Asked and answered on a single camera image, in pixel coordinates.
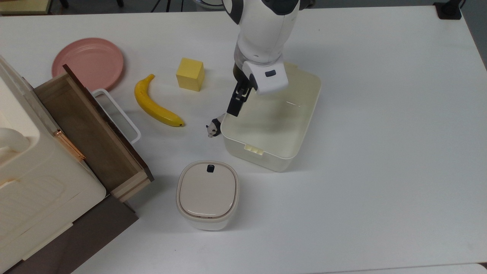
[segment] white table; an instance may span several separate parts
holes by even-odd
[[[318,75],[300,153],[274,173],[229,155],[205,125],[227,107],[238,26],[225,12],[0,18],[0,54],[37,86],[61,48],[85,37],[120,47],[112,95],[142,132],[156,181],[130,203],[140,220],[77,273],[303,274],[487,261],[487,72],[465,21],[433,7],[306,10],[284,50]],[[181,57],[201,60],[201,92],[177,88]],[[135,102],[180,115],[172,128]],[[175,205],[182,169],[235,168],[241,200],[228,229],[192,228]]]

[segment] small panda figurine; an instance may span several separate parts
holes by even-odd
[[[206,130],[208,131],[208,137],[212,138],[214,136],[218,136],[221,133],[220,125],[222,124],[224,117],[225,113],[220,115],[218,118],[211,120],[210,125],[206,126]]]

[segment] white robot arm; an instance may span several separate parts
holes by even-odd
[[[287,87],[282,49],[298,10],[312,4],[312,0],[223,0],[226,12],[240,25],[233,68],[237,86],[229,114],[238,116],[252,88],[262,95]]]

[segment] translucent plastic container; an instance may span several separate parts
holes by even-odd
[[[226,115],[221,130],[230,154],[284,171],[298,154],[321,89],[319,77],[286,63],[289,86],[278,93],[252,91],[239,116]]]

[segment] black cable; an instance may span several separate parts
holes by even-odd
[[[157,5],[159,4],[161,0],[157,0],[157,3],[155,4],[155,6],[152,8],[152,10],[150,12],[154,12],[155,8],[157,7]]]

